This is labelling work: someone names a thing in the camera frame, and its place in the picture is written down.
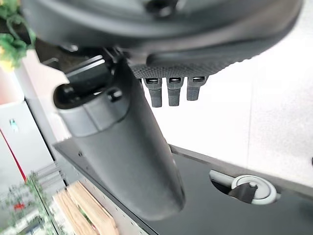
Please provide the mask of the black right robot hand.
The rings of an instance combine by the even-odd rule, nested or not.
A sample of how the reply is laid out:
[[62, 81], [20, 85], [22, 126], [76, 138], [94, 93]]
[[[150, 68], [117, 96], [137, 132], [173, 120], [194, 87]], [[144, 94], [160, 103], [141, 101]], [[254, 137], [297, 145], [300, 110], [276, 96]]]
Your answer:
[[53, 103], [86, 165], [71, 163], [148, 220], [180, 212], [185, 193], [143, 90], [171, 105], [210, 75], [250, 59], [294, 27], [301, 0], [24, 0], [40, 62], [68, 82]]

